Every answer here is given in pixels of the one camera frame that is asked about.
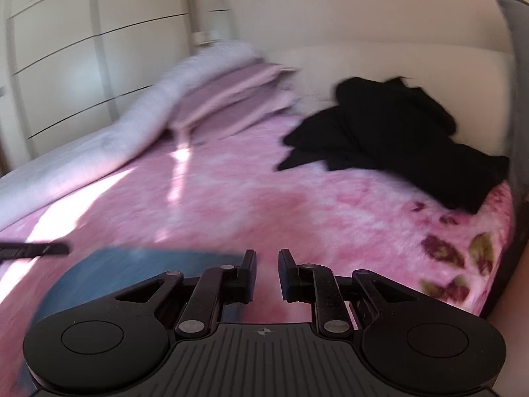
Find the pink blanket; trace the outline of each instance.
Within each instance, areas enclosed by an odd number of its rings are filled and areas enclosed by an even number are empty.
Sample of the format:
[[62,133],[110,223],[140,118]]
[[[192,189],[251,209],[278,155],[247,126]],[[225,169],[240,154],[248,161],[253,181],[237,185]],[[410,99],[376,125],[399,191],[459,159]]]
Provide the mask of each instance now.
[[73,264],[110,245],[255,249],[255,301],[245,322],[309,321],[308,305],[281,299],[277,253],[348,276],[366,268],[479,313],[512,217],[507,184],[477,215],[449,211],[409,183],[373,170],[327,172],[320,163],[274,172],[280,138],[299,119],[276,116],[230,138],[175,152],[162,139],[131,163],[0,232],[54,240],[68,258],[0,268],[0,395],[17,395],[22,340],[46,291]]

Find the purple pillow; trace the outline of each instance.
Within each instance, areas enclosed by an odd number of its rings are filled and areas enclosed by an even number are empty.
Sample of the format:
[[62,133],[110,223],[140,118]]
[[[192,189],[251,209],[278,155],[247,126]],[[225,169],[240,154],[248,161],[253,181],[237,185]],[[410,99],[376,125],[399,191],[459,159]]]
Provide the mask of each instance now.
[[191,144],[205,143],[234,135],[266,115],[294,104],[296,94],[281,81],[254,89],[253,95],[215,112],[191,131]]
[[277,79],[284,70],[282,65],[261,62],[220,76],[183,97],[175,106],[168,127],[181,144],[185,143],[201,119],[252,96],[255,88]]

